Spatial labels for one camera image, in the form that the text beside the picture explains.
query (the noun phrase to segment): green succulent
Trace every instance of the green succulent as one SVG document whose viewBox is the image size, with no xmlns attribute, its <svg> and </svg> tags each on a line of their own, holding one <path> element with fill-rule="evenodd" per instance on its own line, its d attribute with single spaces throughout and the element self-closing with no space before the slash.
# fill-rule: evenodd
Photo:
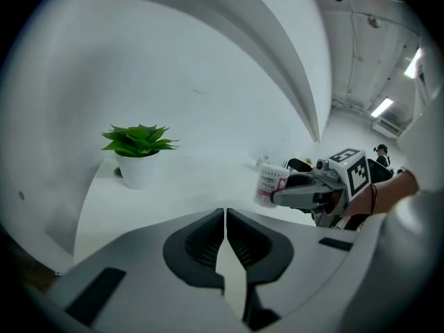
<svg viewBox="0 0 444 333">
<path fill-rule="evenodd" d="M 168 128 L 156 126 L 146 127 L 138 125 L 138 127 L 121 128 L 111 125 L 114 129 L 108 133 L 102 133 L 105 138 L 111 139 L 104 151 L 115 151 L 124 157 L 148 157 L 158 153 L 159 151 L 173 150 L 178 146 L 174 146 L 170 139 L 160 139 Z"/>
</svg>

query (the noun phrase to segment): white table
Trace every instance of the white table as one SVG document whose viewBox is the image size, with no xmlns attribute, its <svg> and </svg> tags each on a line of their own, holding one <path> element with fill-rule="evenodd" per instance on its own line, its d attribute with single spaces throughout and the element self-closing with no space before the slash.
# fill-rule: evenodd
<svg viewBox="0 0 444 333">
<path fill-rule="evenodd" d="M 248 157 L 186 157 L 161 154 L 155 186 L 127 188 L 113 175 L 114 158 L 106 158 L 89 187 L 74 246 L 77 264 L 120 235 L 193 212 L 232 207 L 305 225 L 311 215 L 288 207 L 266 208 L 253 201 L 259 172 Z M 218 253 L 216 272 L 225 278 L 225 299 L 241 318 L 245 302 L 245 270 L 227 240 Z"/>
</svg>

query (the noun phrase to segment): ceiling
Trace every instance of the ceiling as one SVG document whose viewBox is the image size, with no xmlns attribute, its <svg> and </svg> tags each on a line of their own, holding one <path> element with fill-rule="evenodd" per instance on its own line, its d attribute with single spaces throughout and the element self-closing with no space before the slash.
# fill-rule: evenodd
<svg viewBox="0 0 444 333">
<path fill-rule="evenodd" d="M 386 97 L 382 117 L 401 129 L 413 119 L 415 83 L 404 75 L 419 45 L 409 7 L 388 0 L 318 0 L 332 54 L 333 105 L 371 113 Z M 377 17 L 379 28 L 368 23 Z"/>
</svg>

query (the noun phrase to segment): paper cup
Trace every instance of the paper cup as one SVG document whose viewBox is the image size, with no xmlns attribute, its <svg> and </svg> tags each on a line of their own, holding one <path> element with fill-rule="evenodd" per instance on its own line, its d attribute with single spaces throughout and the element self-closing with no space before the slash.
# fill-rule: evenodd
<svg viewBox="0 0 444 333">
<path fill-rule="evenodd" d="M 264 207 L 277 207 L 270 200 L 273 191 L 283 189 L 287 185 L 290 171 L 280 166 L 262 164 L 259 170 L 255 202 Z"/>
</svg>

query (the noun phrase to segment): fluorescent light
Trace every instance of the fluorescent light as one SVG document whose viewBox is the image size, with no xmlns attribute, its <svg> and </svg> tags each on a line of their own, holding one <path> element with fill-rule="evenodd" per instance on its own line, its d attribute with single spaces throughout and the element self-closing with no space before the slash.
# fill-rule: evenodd
<svg viewBox="0 0 444 333">
<path fill-rule="evenodd" d="M 393 103 L 393 100 L 386 98 L 384 101 L 381 102 L 381 105 L 377 107 L 375 111 L 373 111 L 372 116 L 378 117 L 381 113 L 383 113 L 385 110 L 387 110 L 390 105 Z"/>
<path fill-rule="evenodd" d="M 419 57 L 422 55 L 421 49 L 418 49 L 415 53 L 415 56 L 410 62 L 409 67 L 404 72 L 404 75 L 407 75 L 409 78 L 414 79 L 416 76 L 416 62 L 418 61 Z"/>
</svg>

